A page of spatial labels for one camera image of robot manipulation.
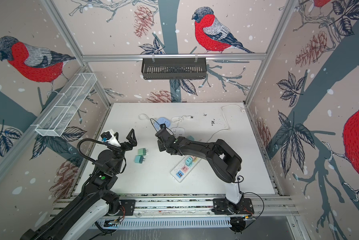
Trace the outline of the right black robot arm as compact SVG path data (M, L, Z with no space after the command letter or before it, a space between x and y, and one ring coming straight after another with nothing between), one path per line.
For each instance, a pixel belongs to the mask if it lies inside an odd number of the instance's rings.
M239 186L243 182L243 177L239 175L241 157L224 140L196 142L185 137L175 137L164 124L160 128L155 134L160 152L206 160L216 176L225 183L225 198L213 199L211 211L216 215L243 214L244 193Z

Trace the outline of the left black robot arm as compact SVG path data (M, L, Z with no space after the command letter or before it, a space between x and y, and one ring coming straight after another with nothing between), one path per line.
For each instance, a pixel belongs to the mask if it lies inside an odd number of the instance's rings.
M135 131L130 130L126 141L119 143L118 133L112 130L101 134L101 141L82 139L77 144L78 153L94 165L94 170L83 183L79 195L53 219L37 230L29 229L23 240L77 240L92 224L106 214L126 214L120 196L111 188L126 168L125 153L137 146ZM97 159L81 151L81 144L92 142L107 147Z

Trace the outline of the green plug adapter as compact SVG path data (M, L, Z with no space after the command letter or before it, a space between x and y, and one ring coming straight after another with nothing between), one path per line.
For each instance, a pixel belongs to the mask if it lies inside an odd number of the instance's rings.
M138 149L138 153L137 155L139 156L146 156L149 154L149 151L146 149L146 148L141 148L141 149Z

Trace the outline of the white square power socket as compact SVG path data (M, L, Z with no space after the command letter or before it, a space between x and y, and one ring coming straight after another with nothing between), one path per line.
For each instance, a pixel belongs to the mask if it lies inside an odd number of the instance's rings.
M184 137L185 129L181 127L174 127L171 128L171 131L173 132L174 136L177 137Z

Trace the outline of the blue square power socket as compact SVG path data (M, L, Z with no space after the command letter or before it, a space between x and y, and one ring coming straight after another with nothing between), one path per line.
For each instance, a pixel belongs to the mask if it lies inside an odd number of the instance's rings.
M161 129L160 125L165 124L166 128L169 128L171 126L171 121L167 118L160 117L156 120L153 120L154 127L157 131Z

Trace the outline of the white colourful power strip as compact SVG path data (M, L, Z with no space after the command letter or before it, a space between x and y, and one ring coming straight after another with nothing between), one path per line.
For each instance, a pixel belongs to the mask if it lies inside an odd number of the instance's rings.
M187 167L185 165L185 160L188 157L193 158L193 164L191 167ZM194 157L194 156L184 156L181 161L177 163L177 165L170 171L170 174L172 175L173 179L177 181L178 183L181 183L186 176L189 175L189 173L195 168L195 166L200 162L201 158Z

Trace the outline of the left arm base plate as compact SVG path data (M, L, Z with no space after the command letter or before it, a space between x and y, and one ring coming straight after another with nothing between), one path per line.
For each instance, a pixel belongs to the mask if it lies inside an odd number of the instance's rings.
M116 200L109 204L107 216L132 216L134 214L135 200Z

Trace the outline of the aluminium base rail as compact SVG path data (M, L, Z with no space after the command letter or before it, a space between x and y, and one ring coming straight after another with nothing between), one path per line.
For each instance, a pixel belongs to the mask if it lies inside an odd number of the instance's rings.
M299 216L299 212L291 197L279 195L245 194L251 199L255 217L288 217ZM161 195L161 196L121 196L120 200L135 201L134 218L169 218L169 217L212 217L213 199L223 198L222 195Z

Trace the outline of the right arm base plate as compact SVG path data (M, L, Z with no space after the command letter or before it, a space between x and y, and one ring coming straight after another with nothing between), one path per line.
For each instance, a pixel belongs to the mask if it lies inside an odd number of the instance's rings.
M216 215L253 215L254 209L249 198L241 198L237 204L224 199L213 199L213 208Z

